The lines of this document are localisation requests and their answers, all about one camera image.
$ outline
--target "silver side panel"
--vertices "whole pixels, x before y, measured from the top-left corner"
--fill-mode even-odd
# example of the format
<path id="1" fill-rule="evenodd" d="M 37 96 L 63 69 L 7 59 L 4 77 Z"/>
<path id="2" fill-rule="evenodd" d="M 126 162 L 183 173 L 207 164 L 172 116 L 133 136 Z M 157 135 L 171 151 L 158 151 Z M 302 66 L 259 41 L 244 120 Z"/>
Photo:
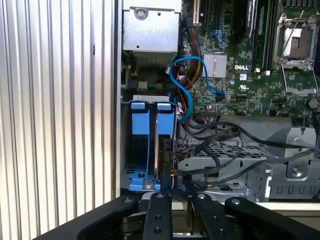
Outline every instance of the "silver side panel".
<path id="1" fill-rule="evenodd" d="M 114 197 L 112 0 L 0 0 L 0 239 Z"/>

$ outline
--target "screw hole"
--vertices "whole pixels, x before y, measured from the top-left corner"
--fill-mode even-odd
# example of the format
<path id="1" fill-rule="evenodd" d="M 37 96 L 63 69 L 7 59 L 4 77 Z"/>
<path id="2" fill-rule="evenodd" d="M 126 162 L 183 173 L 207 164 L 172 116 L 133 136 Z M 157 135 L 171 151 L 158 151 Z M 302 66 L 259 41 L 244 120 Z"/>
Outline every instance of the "screw hole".
<path id="1" fill-rule="evenodd" d="M 155 234 L 160 234 L 162 232 L 162 229 L 160 227 L 156 227 L 155 229 L 153 229 Z"/>

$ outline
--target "cpu socket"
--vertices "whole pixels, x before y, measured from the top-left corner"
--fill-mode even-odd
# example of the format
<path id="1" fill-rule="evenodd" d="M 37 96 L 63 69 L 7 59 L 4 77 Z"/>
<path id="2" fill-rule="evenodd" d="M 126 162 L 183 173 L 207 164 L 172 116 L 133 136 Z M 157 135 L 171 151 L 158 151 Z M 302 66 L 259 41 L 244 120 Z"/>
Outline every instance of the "cpu socket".
<path id="1" fill-rule="evenodd" d="M 287 18 L 282 14 L 277 25 L 274 47 L 274 63 L 277 70 L 282 70 L 285 91 L 299 96 L 318 92 L 314 72 L 314 61 L 317 49 L 318 26 L 314 15 L 308 18 L 302 13 L 297 18 Z M 314 78 L 314 88 L 297 89 L 289 86 L 286 71 L 310 72 Z"/>

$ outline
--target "chip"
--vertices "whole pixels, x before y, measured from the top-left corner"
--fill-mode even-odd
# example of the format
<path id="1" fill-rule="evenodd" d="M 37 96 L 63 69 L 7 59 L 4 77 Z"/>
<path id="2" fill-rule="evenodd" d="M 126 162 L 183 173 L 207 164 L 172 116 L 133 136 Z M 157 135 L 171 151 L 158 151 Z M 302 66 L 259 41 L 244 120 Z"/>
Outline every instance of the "chip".
<path id="1" fill-rule="evenodd" d="M 254 109 L 256 104 L 254 102 L 249 102 L 249 109 Z"/>

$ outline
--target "motherboard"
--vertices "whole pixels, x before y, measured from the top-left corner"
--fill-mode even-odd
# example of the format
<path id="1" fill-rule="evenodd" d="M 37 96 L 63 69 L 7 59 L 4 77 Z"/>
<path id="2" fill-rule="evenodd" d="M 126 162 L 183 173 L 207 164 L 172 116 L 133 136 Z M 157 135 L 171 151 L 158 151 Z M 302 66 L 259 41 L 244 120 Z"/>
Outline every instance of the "motherboard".
<path id="1" fill-rule="evenodd" d="M 194 2 L 183 8 L 195 9 Z M 195 83 L 194 113 L 301 117 L 319 110 L 319 7 L 305 0 L 202 0 L 196 23 L 205 72 Z M 185 55 L 191 48 L 183 46 Z"/>

